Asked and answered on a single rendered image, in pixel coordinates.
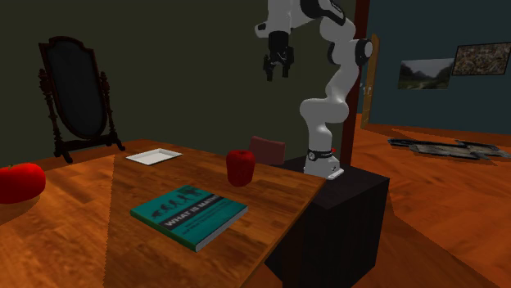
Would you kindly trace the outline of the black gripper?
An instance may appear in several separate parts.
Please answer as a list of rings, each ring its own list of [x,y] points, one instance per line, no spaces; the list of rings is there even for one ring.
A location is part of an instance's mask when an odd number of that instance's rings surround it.
[[[285,31],[274,31],[268,38],[269,55],[264,56],[263,70],[266,73],[266,79],[273,80],[274,66],[282,64],[282,77],[289,76],[289,70],[294,63],[294,48],[289,45],[289,33]]]

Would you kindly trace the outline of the dark red chair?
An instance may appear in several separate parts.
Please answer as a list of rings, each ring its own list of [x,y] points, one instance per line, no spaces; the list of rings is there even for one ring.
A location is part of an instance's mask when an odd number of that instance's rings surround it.
[[[254,155],[255,162],[260,164],[280,165],[285,160],[286,144],[253,136],[250,140],[249,151]]]

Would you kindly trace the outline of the wooden door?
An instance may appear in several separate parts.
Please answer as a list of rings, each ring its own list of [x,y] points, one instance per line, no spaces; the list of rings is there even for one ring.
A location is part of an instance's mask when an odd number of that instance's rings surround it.
[[[367,74],[366,74],[366,83],[364,85],[364,104],[363,111],[361,116],[361,128],[365,128],[365,126],[369,123],[371,104],[373,99],[373,86],[375,82],[375,75],[378,67],[378,53],[380,46],[380,39],[376,34],[372,34],[371,37],[373,44],[373,53],[369,58]]]

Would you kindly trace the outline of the red apple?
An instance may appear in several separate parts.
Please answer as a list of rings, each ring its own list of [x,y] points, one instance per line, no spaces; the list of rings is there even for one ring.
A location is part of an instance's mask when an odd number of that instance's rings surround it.
[[[244,187],[253,178],[256,160],[251,151],[230,151],[226,156],[228,181],[235,187]]]

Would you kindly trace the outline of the white rectangular plate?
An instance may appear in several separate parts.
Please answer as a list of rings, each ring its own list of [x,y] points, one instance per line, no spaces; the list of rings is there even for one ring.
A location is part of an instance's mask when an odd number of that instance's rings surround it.
[[[157,148],[135,155],[126,156],[126,159],[132,160],[140,164],[154,165],[166,160],[171,160],[173,158],[180,157],[181,155],[182,153],[180,152],[169,151],[163,148]]]

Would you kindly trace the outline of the black robot stand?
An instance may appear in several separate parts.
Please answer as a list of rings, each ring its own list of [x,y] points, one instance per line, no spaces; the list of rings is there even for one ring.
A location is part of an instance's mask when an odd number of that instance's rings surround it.
[[[351,288],[375,266],[390,178],[342,168],[265,260],[283,288]]]

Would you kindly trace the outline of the teal book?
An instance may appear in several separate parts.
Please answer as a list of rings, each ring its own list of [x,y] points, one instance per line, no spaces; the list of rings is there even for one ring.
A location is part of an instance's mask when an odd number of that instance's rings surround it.
[[[130,215],[198,252],[247,211],[247,205],[185,185],[131,209]]]

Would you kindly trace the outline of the grey patterned floor rug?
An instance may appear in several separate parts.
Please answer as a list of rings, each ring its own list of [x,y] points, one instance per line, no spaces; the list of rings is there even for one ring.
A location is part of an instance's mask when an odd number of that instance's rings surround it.
[[[454,144],[398,138],[390,138],[387,141],[392,146],[406,146],[411,151],[421,154],[451,156],[471,160],[489,160],[490,156],[511,159],[511,154],[497,146],[479,142],[456,140]]]

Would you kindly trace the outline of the dark wooden standing mirror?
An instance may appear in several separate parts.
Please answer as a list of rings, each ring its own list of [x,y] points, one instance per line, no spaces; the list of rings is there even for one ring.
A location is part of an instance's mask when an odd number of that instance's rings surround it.
[[[124,151],[112,118],[110,84],[98,70],[94,50],[67,36],[52,37],[38,48],[44,65],[39,88],[52,121],[54,156],[71,164],[72,151],[100,145]]]

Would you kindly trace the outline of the red tomato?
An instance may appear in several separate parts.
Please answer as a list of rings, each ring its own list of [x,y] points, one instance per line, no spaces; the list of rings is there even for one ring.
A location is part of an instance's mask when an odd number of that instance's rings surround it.
[[[0,204],[15,204],[39,196],[46,176],[36,164],[23,163],[0,169]]]

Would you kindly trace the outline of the landscape wall picture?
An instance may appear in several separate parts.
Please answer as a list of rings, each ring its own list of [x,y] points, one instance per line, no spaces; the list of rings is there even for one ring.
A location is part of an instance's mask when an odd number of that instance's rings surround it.
[[[453,58],[408,60],[400,63],[400,90],[445,90],[449,87]]]

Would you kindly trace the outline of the brown textured wall picture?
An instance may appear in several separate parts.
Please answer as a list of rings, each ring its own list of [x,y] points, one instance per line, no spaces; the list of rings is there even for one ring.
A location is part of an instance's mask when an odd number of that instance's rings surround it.
[[[504,75],[511,57],[511,43],[459,45],[452,75]]]

